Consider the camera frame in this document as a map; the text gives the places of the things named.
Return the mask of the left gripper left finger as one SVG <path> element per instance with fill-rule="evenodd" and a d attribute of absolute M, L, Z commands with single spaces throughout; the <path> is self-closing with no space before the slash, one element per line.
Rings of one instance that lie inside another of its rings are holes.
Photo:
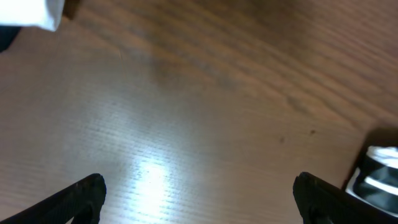
<path fill-rule="evenodd" d="M 104 177 L 91 174 L 1 223 L 98 224 L 105 198 Z"/>

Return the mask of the white t-shirt black logo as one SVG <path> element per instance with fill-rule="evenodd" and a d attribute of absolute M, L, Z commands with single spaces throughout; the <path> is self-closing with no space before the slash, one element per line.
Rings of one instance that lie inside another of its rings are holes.
<path fill-rule="evenodd" d="M 369 146 L 345 192 L 393 217 L 397 216 L 397 148 Z"/>

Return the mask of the white folded garment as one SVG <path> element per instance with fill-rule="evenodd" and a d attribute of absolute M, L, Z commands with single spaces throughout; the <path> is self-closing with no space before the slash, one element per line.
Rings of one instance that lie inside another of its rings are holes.
<path fill-rule="evenodd" d="M 38 27 L 55 32 L 65 0 L 1 0 L 1 25 Z"/>

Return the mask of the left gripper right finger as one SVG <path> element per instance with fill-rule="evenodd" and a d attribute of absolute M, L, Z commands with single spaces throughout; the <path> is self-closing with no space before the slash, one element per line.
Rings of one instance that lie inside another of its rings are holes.
<path fill-rule="evenodd" d="M 293 195 L 303 224 L 397 224 L 396 217 L 308 172 L 296 176 Z"/>

